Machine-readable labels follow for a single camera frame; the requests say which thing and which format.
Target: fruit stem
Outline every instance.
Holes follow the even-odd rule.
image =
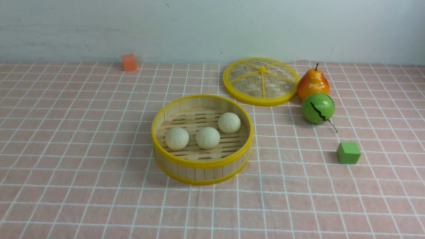
[[[329,123],[331,123],[332,127],[334,127],[335,133],[338,133],[337,128],[335,128],[335,126],[334,126],[334,124],[332,124],[331,120],[329,119],[328,121],[329,121]]]

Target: wall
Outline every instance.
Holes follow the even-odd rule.
[[[0,0],[0,61],[425,64],[425,0]]]

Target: bamboo steamer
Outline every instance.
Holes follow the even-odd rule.
[[[232,112],[241,119],[235,134],[225,134],[218,128],[219,117]],[[189,133],[189,143],[181,150],[171,150],[165,135],[173,127]],[[213,127],[220,133],[220,143],[209,150],[196,144],[196,133],[203,127]],[[210,185],[226,181],[246,165],[251,155],[254,134],[248,113],[237,103],[216,95],[199,94],[177,99],[163,107],[152,122],[151,137],[155,161],[168,176],[193,185]]]
[[[282,105],[292,100],[300,81],[290,66],[268,58],[246,58],[223,72],[223,86],[236,100],[255,106]]]

